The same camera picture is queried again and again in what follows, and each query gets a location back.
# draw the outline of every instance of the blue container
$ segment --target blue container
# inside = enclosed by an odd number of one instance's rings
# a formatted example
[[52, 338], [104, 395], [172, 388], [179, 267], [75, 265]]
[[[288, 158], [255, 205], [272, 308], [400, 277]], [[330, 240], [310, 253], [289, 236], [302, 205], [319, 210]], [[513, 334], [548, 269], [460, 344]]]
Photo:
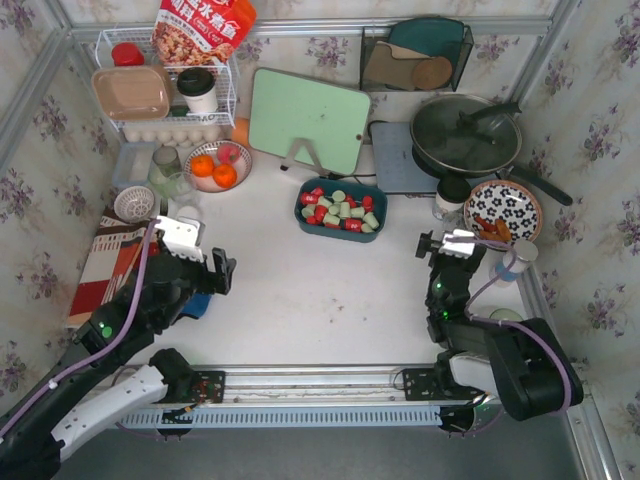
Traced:
[[[300, 211], [304, 208], [304, 205], [300, 203], [300, 195], [305, 192], [311, 192], [314, 188], [321, 187], [324, 190], [324, 196], [331, 197], [331, 194], [336, 190], [342, 190], [347, 195], [351, 195], [356, 202], [362, 200], [363, 197], [369, 195], [373, 198], [373, 214], [380, 222], [380, 226], [373, 233], [359, 233], [350, 232], [347, 230], [338, 230], [337, 228], [327, 228], [320, 225], [309, 225]], [[302, 184], [300, 192], [298, 192], [298, 198], [296, 200], [296, 208], [294, 215], [300, 224], [300, 228], [307, 233], [313, 235], [322, 235], [323, 237], [339, 238], [341, 240], [352, 240], [354, 242], [369, 243], [373, 242], [382, 227], [384, 227], [384, 221], [387, 218], [387, 196], [382, 190], [376, 187], [369, 187], [367, 185], [360, 185], [357, 183], [341, 182], [338, 180], [327, 180], [326, 178], [314, 178]]]

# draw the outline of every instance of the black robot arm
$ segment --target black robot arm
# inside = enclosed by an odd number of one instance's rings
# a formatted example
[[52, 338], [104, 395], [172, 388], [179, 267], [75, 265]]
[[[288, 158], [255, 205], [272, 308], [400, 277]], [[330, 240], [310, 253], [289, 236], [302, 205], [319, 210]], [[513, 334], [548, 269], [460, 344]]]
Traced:
[[[464, 231], [455, 233], [469, 235]], [[562, 375], [538, 342], [512, 326], [481, 323], [467, 317], [469, 282], [486, 249], [474, 247], [472, 243], [449, 241], [453, 237], [445, 233], [443, 241], [437, 241], [432, 233], [422, 234], [416, 252], [420, 258], [431, 254], [425, 304], [429, 308], [427, 322], [431, 340], [446, 349], [438, 356], [435, 367], [440, 388], [458, 387], [454, 379], [465, 375], [456, 369], [464, 368], [465, 363], [457, 360], [464, 357], [465, 361], [473, 361], [476, 355], [488, 359], [489, 376], [493, 377], [497, 389], [492, 393], [499, 396], [504, 409], [516, 420], [560, 409], [565, 400]], [[581, 403], [584, 392], [580, 379], [547, 322], [532, 318], [521, 325], [539, 336], [560, 360], [570, 384], [570, 405]], [[481, 389], [485, 386], [464, 385]]]
[[[60, 466], [59, 451], [51, 431], [69, 411], [98, 383], [126, 364], [133, 355], [151, 345], [154, 334], [161, 334], [178, 319], [184, 306], [196, 293], [226, 295], [236, 265], [224, 250], [212, 251], [215, 272], [204, 262], [180, 259], [166, 248], [149, 257], [140, 301], [128, 333], [109, 354], [88, 367], [72, 373], [53, 386], [4, 435], [0, 443], [0, 478], [49, 479]], [[109, 345], [125, 323], [134, 291], [136, 273], [112, 301], [96, 309], [75, 333], [71, 345], [51, 371], [0, 419], [3, 427], [14, 414], [45, 385], [50, 385], [66, 368], [90, 357]]]

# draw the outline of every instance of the wire basket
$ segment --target wire basket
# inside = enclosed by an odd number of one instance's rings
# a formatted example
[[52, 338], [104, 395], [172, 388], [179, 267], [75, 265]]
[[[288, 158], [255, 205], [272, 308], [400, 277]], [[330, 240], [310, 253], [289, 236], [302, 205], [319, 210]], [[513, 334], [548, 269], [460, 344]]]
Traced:
[[[103, 30], [98, 36], [96, 48], [94, 51], [96, 63], [100, 68], [110, 67], [111, 50], [113, 47], [122, 42], [134, 43], [142, 52], [145, 59], [145, 65], [160, 65], [162, 62], [158, 58], [153, 45], [151, 44], [151, 33], [153, 28], [115, 28]], [[164, 65], [169, 72], [171, 78], [171, 87], [173, 89], [173, 98], [180, 98], [181, 95], [177, 91], [176, 79], [178, 74], [192, 65]], [[236, 101], [238, 91], [238, 78], [240, 72], [238, 70], [238, 62], [235, 54], [231, 55], [226, 64], [220, 63], [216, 65], [199, 65], [206, 68], [216, 78], [216, 97], [218, 100], [218, 110], [210, 113], [188, 113], [185, 117], [166, 117], [160, 120], [142, 121], [142, 122], [123, 122], [111, 120], [113, 126], [117, 129], [124, 127], [140, 127], [140, 126], [208, 126], [208, 125], [232, 125], [235, 127]]]

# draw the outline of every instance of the frying pan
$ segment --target frying pan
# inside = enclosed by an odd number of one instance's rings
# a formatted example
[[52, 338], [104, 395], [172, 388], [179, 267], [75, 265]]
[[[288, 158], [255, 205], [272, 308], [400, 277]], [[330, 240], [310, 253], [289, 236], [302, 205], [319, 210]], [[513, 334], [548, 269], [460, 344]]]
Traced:
[[511, 117], [517, 103], [495, 105], [472, 95], [451, 94], [427, 101], [411, 120], [411, 138], [419, 160], [434, 174], [466, 178], [496, 173], [538, 187], [562, 205], [573, 199], [534, 172], [514, 164], [522, 146]]

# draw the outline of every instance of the egg carton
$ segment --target egg carton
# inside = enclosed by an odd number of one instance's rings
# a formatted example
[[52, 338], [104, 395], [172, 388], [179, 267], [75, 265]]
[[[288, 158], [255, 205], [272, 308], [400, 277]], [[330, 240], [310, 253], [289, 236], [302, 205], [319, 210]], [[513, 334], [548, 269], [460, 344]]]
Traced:
[[122, 129], [127, 142], [157, 142], [168, 147], [193, 147], [208, 142], [215, 142], [222, 134], [219, 125], [202, 127], [197, 125], [152, 126], [139, 125], [127, 126]]

